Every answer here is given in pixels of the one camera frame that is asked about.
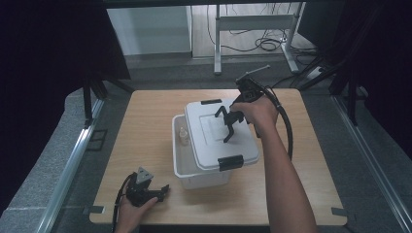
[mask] person's left hand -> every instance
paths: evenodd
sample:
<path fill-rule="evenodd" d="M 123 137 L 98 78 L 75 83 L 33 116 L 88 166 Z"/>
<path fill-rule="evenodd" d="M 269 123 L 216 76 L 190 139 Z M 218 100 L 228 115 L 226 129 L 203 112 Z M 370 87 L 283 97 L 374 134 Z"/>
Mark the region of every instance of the person's left hand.
<path fill-rule="evenodd" d="M 119 217 L 116 226 L 116 233 L 132 232 L 142 220 L 143 214 L 148 211 L 157 202 L 157 197 L 152 198 L 141 207 L 135 207 L 131 204 L 125 195 L 122 196 L 119 205 Z"/>

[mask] table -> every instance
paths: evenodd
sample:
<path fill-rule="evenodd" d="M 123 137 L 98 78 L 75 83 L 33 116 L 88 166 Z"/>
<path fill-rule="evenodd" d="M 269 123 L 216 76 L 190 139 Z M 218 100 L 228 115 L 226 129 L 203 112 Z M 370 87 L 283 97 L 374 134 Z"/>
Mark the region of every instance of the table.
<path fill-rule="evenodd" d="M 317 224 L 344 225 L 345 216 L 331 213 L 331 208 L 343 207 L 300 93 L 295 89 L 275 89 L 275 92 L 291 120 L 292 162 L 308 194 Z M 166 184 L 171 187 L 164 202 L 157 203 L 142 224 L 268 225 L 262 156 L 255 165 L 233 170 L 229 183 L 221 186 L 186 190 L 173 171 L 173 116 L 183 114 L 189 102 L 234 98 L 238 94 L 235 89 L 135 91 L 94 201 L 94 206 L 103 206 L 104 212 L 90 214 L 90 220 L 112 222 L 121 183 L 142 166 L 154 175 L 150 189 L 160 189 Z M 286 144 L 282 120 L 278 122 L 278 129 Z M 260 141 L 256 140 L 261 153 Z"/>

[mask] person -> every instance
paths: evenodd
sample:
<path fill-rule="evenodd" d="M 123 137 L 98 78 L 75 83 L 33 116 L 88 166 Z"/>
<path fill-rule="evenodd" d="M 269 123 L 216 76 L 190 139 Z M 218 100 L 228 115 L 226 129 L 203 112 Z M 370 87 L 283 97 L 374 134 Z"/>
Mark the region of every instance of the person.
<path fill-rule="evenodd" d="M 261 138 L 270 232 L 317 232 L 309 200 L 277 131 L 279 113 L 274 105 L 263 95 L 253 103 L 235 103 L 230 110 L 241 111 L 246 120 L 255 125 Z M 130 232 L 137 227 L 155 201 L 152 199 L 136 208 L 127 198 L 122 198 L 117 232 Z"/>

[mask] forearm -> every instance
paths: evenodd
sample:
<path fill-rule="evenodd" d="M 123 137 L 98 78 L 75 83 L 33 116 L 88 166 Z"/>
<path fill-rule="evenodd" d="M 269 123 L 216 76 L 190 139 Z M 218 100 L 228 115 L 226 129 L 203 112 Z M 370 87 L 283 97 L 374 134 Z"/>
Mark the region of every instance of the forearm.
<path fill-rule="evenodd" d="M 261 137 L 271 232 L 317 232 L 309 200 L 274 125 Z"/>

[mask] white metal stand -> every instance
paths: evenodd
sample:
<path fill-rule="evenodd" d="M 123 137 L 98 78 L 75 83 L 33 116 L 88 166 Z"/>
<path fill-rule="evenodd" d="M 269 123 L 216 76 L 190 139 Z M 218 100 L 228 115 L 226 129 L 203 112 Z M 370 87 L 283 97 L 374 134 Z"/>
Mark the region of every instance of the white metal stand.
<path fill-rule="evenodd" d="M 300 18 L 302 2 L 293 15 L 276 16 L 236 16 L 221 17 L 220 5 L 216 6 L 215 75 L 222 73 L 221 31 L 289 29 L 288 40 L 282 43 L 282 51 L 293 73 L 298 73 L 296 62 L 291 55 L 291 42 Z"/>

